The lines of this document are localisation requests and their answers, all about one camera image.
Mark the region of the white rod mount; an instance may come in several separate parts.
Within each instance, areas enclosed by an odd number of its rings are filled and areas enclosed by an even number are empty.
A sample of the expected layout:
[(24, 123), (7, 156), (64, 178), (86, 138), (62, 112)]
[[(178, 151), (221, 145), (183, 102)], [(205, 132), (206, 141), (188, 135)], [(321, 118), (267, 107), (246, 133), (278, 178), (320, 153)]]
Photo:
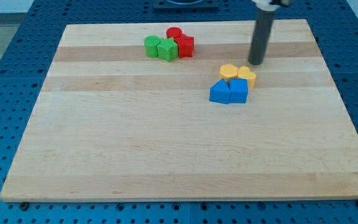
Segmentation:
[(291, 0), (252, 0), (263, 11), (275, 11), (280, 7), (288, 7)]

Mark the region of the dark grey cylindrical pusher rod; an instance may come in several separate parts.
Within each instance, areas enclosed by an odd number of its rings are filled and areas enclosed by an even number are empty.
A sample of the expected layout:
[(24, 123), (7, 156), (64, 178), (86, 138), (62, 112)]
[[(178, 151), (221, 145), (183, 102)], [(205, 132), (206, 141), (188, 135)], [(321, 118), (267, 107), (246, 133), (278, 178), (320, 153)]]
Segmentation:
[(248, 55), (248, 62), (252, 65), (261, 65), (264, 61), (274, 15), (273, 11), (258, 10)]

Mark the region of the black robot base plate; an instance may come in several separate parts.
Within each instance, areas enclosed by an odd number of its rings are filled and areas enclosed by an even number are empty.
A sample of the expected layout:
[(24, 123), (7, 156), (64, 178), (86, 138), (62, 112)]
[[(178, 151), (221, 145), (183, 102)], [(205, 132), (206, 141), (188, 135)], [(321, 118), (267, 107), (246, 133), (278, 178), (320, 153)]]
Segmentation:
[(154, 11), (219, 9), (218, 0), (152, 0)]

